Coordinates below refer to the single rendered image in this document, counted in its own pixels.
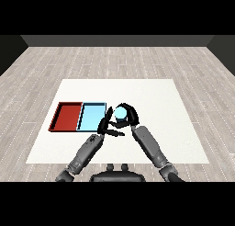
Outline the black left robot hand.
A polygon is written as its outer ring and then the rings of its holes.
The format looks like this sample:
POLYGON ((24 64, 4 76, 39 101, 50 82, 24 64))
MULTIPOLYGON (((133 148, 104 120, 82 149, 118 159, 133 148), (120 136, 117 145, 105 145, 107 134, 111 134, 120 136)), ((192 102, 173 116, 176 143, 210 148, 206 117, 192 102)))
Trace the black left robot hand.
POLYGON ((123 132, 117 131, 117 130, 110 130, 108 128, 108 125, 112 125, 113 127, 118 128, 117 123, 111 121, 112 115, 113 115, 113 108, 110 107, 107 110, 105 116, 100 120, 98 128, 97 128, 97 133, 101 135, 108 134, 108 135, 115 136, 115 137, 124 136, 123 132))

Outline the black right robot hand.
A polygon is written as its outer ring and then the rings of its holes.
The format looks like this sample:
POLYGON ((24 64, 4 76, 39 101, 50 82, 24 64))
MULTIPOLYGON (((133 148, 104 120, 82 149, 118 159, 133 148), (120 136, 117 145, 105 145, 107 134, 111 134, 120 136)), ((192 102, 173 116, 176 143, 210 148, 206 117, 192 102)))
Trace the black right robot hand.
POLYGON ((117 107, 123 107, 127 110, 127 119, 126 120, 120 121, 120 122, 113 121, 113 122, 117 123, 117 125, 118 125, 117 129, 121 129, 121 128, 124 128, 127 126, 136 126, 140 123, 138 113, 133 106, 131 106, 127 103, 121 103, 117 107))

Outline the small blue can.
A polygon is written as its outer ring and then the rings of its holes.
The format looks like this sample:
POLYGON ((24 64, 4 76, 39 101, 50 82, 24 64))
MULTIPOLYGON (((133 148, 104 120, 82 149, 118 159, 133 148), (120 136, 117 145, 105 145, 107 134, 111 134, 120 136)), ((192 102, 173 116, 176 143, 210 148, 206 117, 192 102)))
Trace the small blue can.
POLYGON ((115 118, 117 122, 124 121, 127 119, 127 110, 123 107, 117 107, 115 109, 115 118))

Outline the light blue shallow open box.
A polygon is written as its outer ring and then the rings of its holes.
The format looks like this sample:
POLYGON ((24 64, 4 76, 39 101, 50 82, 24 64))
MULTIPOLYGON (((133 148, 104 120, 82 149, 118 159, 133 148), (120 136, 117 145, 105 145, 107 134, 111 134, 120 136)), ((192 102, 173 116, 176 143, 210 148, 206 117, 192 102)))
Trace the light blue shallow open box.
POLYGON ((105 114, 105 102, 84 102, 78 118, 76 130, 78 132, 97 132, 100 120, 105 114))

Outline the red shallow open box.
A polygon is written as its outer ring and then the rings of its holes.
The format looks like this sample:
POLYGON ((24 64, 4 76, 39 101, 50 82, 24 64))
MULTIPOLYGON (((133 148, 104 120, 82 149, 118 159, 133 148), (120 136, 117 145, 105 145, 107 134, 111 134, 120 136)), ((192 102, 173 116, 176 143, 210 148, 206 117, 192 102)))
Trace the red shallow open box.
POLYGON ((76 132, 82 102, 60 102, 51 120, 50 132, 76 132))

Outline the dark grey robot body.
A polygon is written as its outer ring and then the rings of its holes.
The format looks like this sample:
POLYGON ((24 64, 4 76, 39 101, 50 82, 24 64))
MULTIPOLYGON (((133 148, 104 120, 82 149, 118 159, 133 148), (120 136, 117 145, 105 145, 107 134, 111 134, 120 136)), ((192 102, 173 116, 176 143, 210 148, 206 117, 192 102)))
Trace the dark grey robot body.
POLYGON ((127 164, 122 164, 120 171, 115 171, 114 165, 108 164, 105 172, 92 175, 90 182, 145 182, 145 178, 143 175, 130 172, 127 164))

